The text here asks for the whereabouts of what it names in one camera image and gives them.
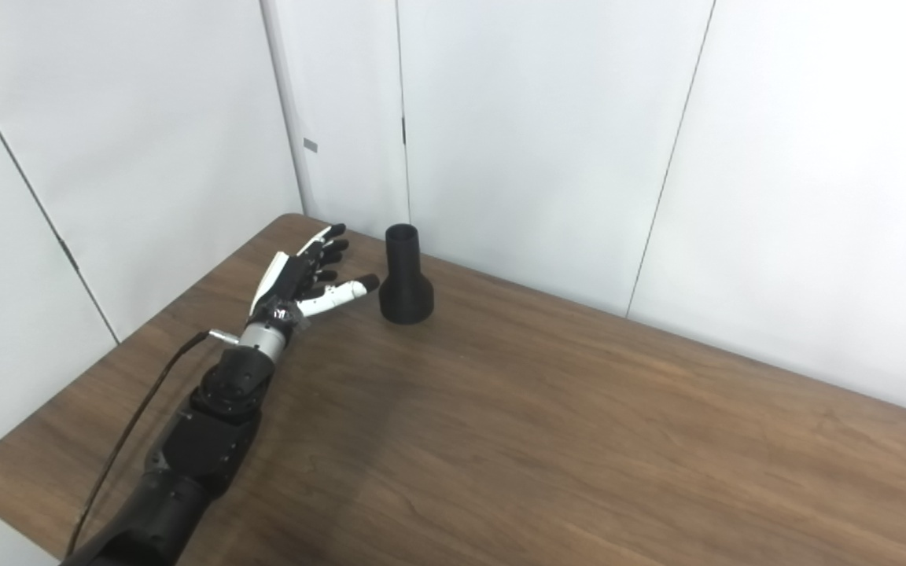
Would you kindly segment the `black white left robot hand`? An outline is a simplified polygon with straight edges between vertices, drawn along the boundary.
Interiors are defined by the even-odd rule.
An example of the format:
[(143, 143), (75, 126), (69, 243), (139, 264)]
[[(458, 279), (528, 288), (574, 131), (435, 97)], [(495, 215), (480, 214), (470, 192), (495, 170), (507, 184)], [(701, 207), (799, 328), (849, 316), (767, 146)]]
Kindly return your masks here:
[(334, 223), (297, 253), (277, 252), (256, 287), (248, 323), (294, 327), (377, 290), (381, 285), (377, 275), (338, 281), (338, 273), (328, 269), (348, 250), (349, 241), (342, 239), (346, 230), (343, 223)]

